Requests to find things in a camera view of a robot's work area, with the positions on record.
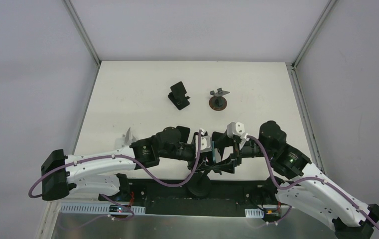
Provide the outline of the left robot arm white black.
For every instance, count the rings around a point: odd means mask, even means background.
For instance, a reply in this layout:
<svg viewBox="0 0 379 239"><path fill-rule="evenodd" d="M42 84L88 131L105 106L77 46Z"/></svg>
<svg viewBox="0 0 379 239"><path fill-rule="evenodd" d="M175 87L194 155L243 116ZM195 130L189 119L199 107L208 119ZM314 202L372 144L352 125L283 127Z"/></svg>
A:
<svg viewBox="0 0 379 239"><path fill-rule="evenodd" d="M142 169L151 178L150 167L161 158L187 161L190 174L178 186L186 184L201 162L201 155L212 150L212 140L204 130L187 143L187 127L167 127L155 135L131 142L113 151L93 155L66 155L62 149L50 153L41 165L40 197L45 201L63 199L70 194L103 194L125 201L130 188L125 176L111 176L117 171Z"/></svg>

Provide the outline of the black folding phone stand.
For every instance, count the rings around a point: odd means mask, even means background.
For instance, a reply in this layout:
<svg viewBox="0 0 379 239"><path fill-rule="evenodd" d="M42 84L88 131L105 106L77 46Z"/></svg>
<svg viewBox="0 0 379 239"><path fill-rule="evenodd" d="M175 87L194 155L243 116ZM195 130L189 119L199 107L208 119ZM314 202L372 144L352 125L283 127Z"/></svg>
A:
<svg viewBox="0 0 379 239"><path fill-rule="evenodd" d="M187 91L182 81L172 85L170 89L171 92L168 94L168 98L178 110L190 105L190 97L186 95Z"/></svg>

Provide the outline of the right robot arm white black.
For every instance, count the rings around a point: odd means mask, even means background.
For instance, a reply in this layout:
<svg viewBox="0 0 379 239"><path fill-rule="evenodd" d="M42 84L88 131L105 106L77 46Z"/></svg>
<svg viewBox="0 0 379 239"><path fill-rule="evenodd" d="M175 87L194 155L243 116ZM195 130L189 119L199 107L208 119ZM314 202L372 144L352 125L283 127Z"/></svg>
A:
<svg viewBox="0 0 379 239"><path fill-rule="evenodd" d="M332 181L311 159L288 144L287 134L272 120L263 123L258 137L232 122L224 133L214 132L214 147L233 147L237 162L265 159L271 185L262 188L261 199L295 207L317 219L339 239L369 239L379 230L379 205L366 204Z"/></svg>

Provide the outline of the teal smartphone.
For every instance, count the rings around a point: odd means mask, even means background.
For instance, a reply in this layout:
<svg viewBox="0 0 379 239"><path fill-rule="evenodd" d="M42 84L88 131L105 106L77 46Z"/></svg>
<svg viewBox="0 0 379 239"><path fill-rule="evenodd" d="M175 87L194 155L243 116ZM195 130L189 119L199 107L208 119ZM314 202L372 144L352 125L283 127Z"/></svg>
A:
<svg viewBox="0 0 379 239"><path fill-rule="evenodd" d="M215 142L212 141L212 163L216 164L218 160L219 153L216 149Z"/></svg>

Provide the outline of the round wooden base phone stand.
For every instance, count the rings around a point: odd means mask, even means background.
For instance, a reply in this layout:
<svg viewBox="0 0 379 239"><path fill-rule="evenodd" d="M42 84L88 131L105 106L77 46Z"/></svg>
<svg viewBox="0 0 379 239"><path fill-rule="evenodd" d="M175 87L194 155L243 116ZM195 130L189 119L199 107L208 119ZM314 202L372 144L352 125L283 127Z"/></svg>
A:
<svg viewBox="0 0 379 239"><path fill-rule="evenodd" d="M222 111L227 107L227 100L225 95L229 94L229 91L224 91L222 88L218 88L216 91L210 91L211 98L209 99L209 106L214 111Z"/></svg>

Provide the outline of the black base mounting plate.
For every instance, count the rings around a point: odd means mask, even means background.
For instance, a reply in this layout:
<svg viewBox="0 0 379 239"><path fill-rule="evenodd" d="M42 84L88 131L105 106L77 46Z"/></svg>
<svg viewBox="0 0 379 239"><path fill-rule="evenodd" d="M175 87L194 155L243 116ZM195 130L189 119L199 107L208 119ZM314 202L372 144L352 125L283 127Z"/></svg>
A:
<svg viewBox="0 0 379 239"><path fill-rule="evenodd" d="M154 180L129 179L125 189L109 199L134 192L134 205L145 207L146 214L173 216L243 217L245 209L275 208L279 203L272 194L270 180L223 181L212 180L212 189L207 198L189 196L186 185L166 187Z"/></svg>

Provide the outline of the black pole phone stand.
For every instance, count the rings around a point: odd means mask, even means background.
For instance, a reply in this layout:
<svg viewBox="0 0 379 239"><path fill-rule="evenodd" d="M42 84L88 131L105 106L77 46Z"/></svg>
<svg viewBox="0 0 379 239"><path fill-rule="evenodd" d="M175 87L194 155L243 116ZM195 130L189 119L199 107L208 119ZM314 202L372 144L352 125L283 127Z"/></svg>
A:
<svg viewBox="0 0 379 239"><path fill-rule="evenodd" d="M211 171L222 175L222 170L217 168L207 168L196 171L185 186L190 197L196 199L207 198L212 189L212 182L208 176Z"/></svg>

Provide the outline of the black smartphone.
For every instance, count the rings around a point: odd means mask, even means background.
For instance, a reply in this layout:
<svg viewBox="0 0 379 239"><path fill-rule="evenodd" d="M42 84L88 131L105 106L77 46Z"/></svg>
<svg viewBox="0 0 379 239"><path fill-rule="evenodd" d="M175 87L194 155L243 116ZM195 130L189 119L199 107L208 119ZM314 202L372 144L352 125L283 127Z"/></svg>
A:
<svg viewBox="0 0 379 239"><path fill-rule="evenodd" d="M187 143L191 129L185 126L177 126L176 129L180 132L180 142Z"/></svg>

